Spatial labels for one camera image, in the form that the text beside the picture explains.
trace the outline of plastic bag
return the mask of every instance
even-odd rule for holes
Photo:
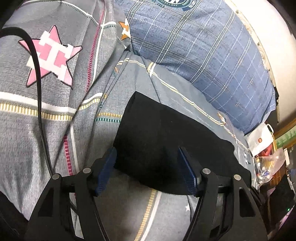
[[[270,156],[260,156],[255,158],[255,171],[258,183],[267,183],[272,176],[281,168],[285,162],[283,148],[279,148]]]

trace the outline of striped fabric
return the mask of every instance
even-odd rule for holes
[[[115,0],[133,51],[190,81],[244,133],[275,109],[262,58],[223,0]]]

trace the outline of black cable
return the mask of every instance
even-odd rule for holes
[[[17,28],[17,27],[8,27],[8,28],[3,28],[2,30],[0,30],[0,38],[2,38],[4,36],[8,36],[8,35],[15,35],[15,36],[18,36],[18,37],[22,38],[26,42],[27,46],[29,47],[29,50],[30,50],[30,53],[31,53],[31,56],[32,56],[32,59],[33,59],[33,63],[34,63],[34,67],[35,67],[35,73],[36,73],[36,80],[37,80],[38,127],[39,127],[39,133],[40,133],[40,137],[41,137],[45,162],[46,162],[46,165],[47,165],[49,175],[50,175],[50,177],[52,177],[53,170],[52,170],[52,166],[51,166],[51,163],[50,163],[49,152],[48,152],[46,140],[44,138],[43,129],[42,129],[42,120],[41,120],[41,100],[42,100],[42,98],[41,98],[41,74],[40,74],[40,66],[39,66],[39,60],[38,60],[37,52],[36,52],[36,49],[35,49],[35,46],[33,44],[33,41],[31,39],[31,37],[27,34],[27,32],[25,30],[23,30],[21,28]],[[70,201],[70,207],[77,214],[77,210],[76,210],[74,204],[71,201]]]

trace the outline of printed logo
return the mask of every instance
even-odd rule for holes
[[[160,6],[180,7],[183,11],[193,8],[196,4],[196,0],[154,0],[153,2],[159,2]]]
[[[73,77],[69,72],[67,61],[79,53],[82,47],[73,47],[70,44],[62,45],[55,25],[49,32],[44,31],[40,39],[32,39],[32,41],[38,55],[41,78],[52,72],[62,83],[73,89]],[[19,43],[30,52],[24,40],[20,40]],[[27,87],[30,87],[37,81],[32,56],[30,56],[27,66],[31,68],[27,80]]]
[[[131,31],[130,31],[130,28],[129,28],[128,20],[125,19],[124,22],[119,22],[119,24],[122,27],[121,40],[124,40],[126,38],[131,39]]]

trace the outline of pink star pattern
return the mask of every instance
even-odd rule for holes
[[[44,31],[40,39],[32,39],[32,41],[38,55],[41,78],[52,72],[62,83],[73,89],[73,77],[70,74],[67,61],[80,52],[82,47],[73,47],[70,44],[67,46],[62,45],[55,25],[49,32]],[[20,40],[19,43],[29,52],[29,48],[24,40]],[[27,80],[27,87],[30,87],[37,81],[31,56],[27,66],[31,67]]]

